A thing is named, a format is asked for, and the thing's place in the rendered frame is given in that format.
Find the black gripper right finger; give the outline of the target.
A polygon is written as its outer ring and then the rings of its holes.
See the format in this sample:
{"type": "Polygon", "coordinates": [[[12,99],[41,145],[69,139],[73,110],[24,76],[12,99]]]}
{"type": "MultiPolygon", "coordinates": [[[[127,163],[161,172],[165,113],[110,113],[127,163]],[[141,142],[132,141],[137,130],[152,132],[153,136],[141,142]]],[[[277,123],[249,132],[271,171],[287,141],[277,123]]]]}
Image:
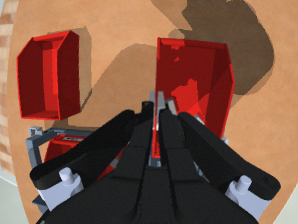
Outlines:
{"type": "Polygon", "coordinates": [[[212,185],[257,221],[281,189],[274,176],[244,160],[190,113],[172,114],[163,91],[157,100],[156,130],[160,163],[168,167],[178,224],[205,224],[212,211],[194,162],[212,185]]]}

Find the grey metal block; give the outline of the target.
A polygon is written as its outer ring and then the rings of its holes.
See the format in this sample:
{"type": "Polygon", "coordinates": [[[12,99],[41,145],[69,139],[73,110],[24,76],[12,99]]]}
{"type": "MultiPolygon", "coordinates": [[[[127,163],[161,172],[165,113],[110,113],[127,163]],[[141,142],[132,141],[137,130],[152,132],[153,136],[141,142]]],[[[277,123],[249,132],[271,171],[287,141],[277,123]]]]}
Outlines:
{"type": "Polygon", "coordinates": [[[200,121],[202,124],[204,124],[204,122],[202,121],[202,119],[201,119],[197,114],[195,114],[194,117],[195,117],[198,121],[200,121]]]}
{"type": "Polygon", "coordinates": [[[177,115],[177,112],[176,112],[176,108],[175,108],[175,105],[174,105],[173,98],[166,99],[166,100],[165,100],[165,103],[167,103],[167,104],[169,105],[169,109],[171,110],[172,114],[177,115]]]}

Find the grey steel disc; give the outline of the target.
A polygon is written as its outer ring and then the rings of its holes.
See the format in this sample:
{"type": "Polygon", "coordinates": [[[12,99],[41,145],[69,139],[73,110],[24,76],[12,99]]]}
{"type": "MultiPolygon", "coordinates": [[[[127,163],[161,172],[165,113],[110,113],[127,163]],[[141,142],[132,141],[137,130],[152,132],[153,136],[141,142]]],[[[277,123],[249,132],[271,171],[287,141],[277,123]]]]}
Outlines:
{"type": "Polygon", "coordinates": [[[119,158],[116,157],[116,158],[111,162],[110,166],[113,167],[113,168],[116,168],[116,165],[117,165],[118,161],[119,161],[119,158]]]}

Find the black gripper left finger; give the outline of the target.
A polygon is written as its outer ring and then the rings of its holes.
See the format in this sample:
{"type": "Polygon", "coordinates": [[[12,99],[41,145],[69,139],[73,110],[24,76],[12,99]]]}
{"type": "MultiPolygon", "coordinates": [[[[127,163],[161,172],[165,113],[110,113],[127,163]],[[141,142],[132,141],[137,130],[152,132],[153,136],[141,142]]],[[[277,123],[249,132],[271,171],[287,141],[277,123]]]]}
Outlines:
{"type": "Polygon", "coordinates": [[[30,179],[50,212],[95,182],[123,149],[100,204],[109,224],[130,224],[135,219],[144,167],[149,164],[154,103],[155,91],[150,91],[141,113],[122,111],[66,153],[31,170],[30,179]]]}

